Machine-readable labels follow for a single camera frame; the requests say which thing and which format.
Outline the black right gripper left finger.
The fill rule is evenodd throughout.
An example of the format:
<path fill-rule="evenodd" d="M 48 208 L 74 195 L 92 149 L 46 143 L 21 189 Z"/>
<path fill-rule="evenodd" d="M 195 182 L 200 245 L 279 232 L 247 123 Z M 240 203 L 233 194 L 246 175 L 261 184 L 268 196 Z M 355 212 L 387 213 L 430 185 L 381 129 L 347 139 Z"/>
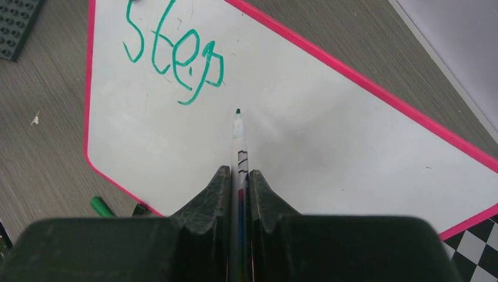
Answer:
<path fill-rule="evenodd" d="M 230 168 L 169 217 L 46 219 L 1 264 L 2 281 L 225 281 Z"/>

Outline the white marker pen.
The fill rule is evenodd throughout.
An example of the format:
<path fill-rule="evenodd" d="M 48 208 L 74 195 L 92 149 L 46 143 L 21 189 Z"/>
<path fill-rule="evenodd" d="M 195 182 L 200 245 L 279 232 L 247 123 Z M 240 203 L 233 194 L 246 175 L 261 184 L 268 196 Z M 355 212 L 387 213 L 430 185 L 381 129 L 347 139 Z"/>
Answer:
<path fill-rule="evenodd" d="M 248 150 L 241 110 L 235 112 L 231 154 L 231 214 L 228 281 L 248 281 L 247 205 Z"/>

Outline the pink-framed whiteboard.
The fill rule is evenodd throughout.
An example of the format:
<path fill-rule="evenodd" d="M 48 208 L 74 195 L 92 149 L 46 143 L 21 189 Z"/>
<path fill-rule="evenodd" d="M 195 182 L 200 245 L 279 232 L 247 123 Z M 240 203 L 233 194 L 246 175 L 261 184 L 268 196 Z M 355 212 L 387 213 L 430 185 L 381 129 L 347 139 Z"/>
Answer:
<path fill-rule="evenodd" d="M 85 155 L 171 215 L 231 159 L 304 214 L 390 214 L 446 239 L 497 214 L 497 160 L 246 1 L 90 1 Z"/>

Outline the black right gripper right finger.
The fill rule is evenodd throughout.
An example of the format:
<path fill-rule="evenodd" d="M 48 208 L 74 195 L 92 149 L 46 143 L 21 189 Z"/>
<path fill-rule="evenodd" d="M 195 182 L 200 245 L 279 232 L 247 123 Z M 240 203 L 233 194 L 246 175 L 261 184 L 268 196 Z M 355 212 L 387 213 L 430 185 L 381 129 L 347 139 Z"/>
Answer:
<path fill-rule="evenodd" d="M 248 184 L 255 281 L 460 281 L 434 229 L 405 216 L 304 215 Z"/>

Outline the green marker cap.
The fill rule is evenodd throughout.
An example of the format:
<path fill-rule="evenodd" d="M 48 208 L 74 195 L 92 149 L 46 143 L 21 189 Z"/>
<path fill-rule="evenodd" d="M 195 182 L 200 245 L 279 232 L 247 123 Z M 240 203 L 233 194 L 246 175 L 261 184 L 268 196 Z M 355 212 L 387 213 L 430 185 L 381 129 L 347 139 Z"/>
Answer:
<path fill-rule="evenodd" d="M 111 211 L 109 206 L 99 196 L 93 197 L 90 200 L 90 205 L 94 209 L 94 211 L 101 217 L 115 217 L 114 212 Z"/>

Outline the black and white chessboard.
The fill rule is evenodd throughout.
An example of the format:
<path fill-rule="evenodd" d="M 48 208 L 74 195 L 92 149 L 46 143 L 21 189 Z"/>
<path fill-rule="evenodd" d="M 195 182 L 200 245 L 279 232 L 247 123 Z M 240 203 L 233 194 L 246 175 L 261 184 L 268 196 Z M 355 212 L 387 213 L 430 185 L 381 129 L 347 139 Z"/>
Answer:
<path fill-rule="evenodd" d="M 443 241 L 462 281 L 497 281 L 497 216 Z"/>

